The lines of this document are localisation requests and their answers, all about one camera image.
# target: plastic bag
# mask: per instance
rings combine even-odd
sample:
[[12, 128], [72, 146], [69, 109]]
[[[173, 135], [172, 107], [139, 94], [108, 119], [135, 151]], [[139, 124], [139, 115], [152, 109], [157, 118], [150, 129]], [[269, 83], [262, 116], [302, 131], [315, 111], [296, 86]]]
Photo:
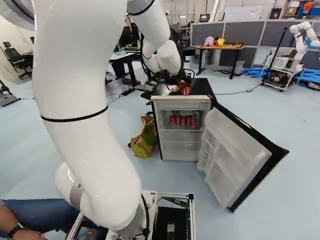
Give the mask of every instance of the plastic bag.
[[142, 116], [142, 131], [135, 138], [131, 138], [131, 148], [138, 158], [149, 158], [157, 143], [157, 131], [153, 116]]

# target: floor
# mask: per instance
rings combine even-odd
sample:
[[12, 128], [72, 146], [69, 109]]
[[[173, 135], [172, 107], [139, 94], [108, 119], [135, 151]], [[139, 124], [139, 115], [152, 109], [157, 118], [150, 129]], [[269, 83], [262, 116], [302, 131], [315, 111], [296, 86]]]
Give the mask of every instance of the floor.
[[[140, 65], [135, 63], [134, 69], [137, 79], [144, 82]], [[259, 84], [257, 78], [241, 76], [229, 80], [228, 76], [211, 71], [204, 71], [199, 77], [208, 78], [215, 94], [238, 92]], [[118, 81], [109, 84], [107, 95], [123, 88]], [[20, 98], [33, 96], [31, 81], [8, 86]], [[194, 163], [163, 162], [158, 152], [150, 159], [133, 156], [127, 144], [141, 131], [139, 116], [150, 110], [140, 94], [135, 91], [120, 98], [116, 94], [108, 96], [110, 124], [144, 189], [195, 193], [199, 240], [319, 238], [318, 91], [295, 85], [281, 93], [260, 86], [251, 93], [217, 95], [223, 106], [290, 151], [234, 214], [221, 209]], [[39, 118], [36, 102], [22, 100], [0, 108], [0, 126], [0, 197], [58, 198], [53, 179], [63, 160]], [[60, 240], [64, 235], [50, 232], [46, 237]]]

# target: wristwatch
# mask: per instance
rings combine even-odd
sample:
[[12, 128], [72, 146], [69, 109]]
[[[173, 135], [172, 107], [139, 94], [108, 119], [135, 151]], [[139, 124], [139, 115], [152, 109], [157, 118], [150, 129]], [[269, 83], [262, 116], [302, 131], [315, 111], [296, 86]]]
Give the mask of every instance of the wristwatch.
[[14, 235], [19, 231], [23, 229], [22, 225], [20, 223], [18, 223], [14, 229], [12, 229], [9, 233], [8, 233], [8, 236], [10, 239], [13, 239], [14, 238]]

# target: gray partition wall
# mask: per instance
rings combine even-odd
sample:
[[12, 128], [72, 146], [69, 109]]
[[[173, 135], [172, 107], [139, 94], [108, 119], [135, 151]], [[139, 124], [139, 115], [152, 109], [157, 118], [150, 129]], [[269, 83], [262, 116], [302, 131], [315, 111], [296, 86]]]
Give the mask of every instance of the gray partition wall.
[[[244, 61], [244, 67], [250, 68], [252, 62], [254, 61], [255, 54], [256, 54], [255, 47], [246, 47], [239, 53], [238, 61]], [[225, 50], [221, 51], [220, 55], [220, 66], [232, 67], [235, 62], [235, 51], [232, 50]]]
[[[270, 21], [270, 22], [267, 22], [260, 46], [270, 46], [270, 47], [278, 46], [281, 35], [282, 35], [282, 29], [284, 29], [284, 27], [287, 27], [288, 30], [286, 31], [286, 33], [284, 35], [284, 38], [281, 43], [281, 47], [289, 47], [290, 46], [290, 39], [292, 36], [291, 32], [289, 31], [289, 28], [292, 25], [295, 25], [298, 23], [299, 22], [296, 22], [296, 21]], [[295, 47], [295, 46], [296, 46], [296, 41], [293, 41], [292, 47]]]
[[223, 36], [223, 23], [192, 25], [191, 45], [199, 46], [205, 43], [207, 37]]
[[[254, 65], [254, 59], [260, 56], [260, 47], [276, 47], [279, 44], [282, 30], [287, 27], [281, 47], [289, 47], [292, 34], [289, 28], [305, 20], [268, 19], [266, 21], [246, 22], [217, 22], [217, 23], [193, 23], [191, 27], [191, 45], [198, 46], [204, 43], [205, 38], [222, 37], [227, 43], [245, 44], [240, 51], [239, 60], [245, 61], [245, 67]], [[320, 36], [320, 20], [307, 20], [310, 22], [318, 36]], [[302, 59], [305, 68], [320, 69], [320, 51], [309, 49]], [[221, 50], [219, 65], [232, 66], [234, 64], [234, 51]]]
[[257, 46], [264, 23], [264, 21], [226, 23], [223, 38], [231, 44]]

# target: fridge door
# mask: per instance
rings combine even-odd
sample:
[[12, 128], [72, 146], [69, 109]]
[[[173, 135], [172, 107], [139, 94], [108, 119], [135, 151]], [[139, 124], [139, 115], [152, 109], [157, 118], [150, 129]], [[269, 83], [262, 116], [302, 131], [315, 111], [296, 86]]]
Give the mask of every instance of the fridge door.
[[288, 153], [214, 102], [197, 168], [220, 205], [234, 212]]

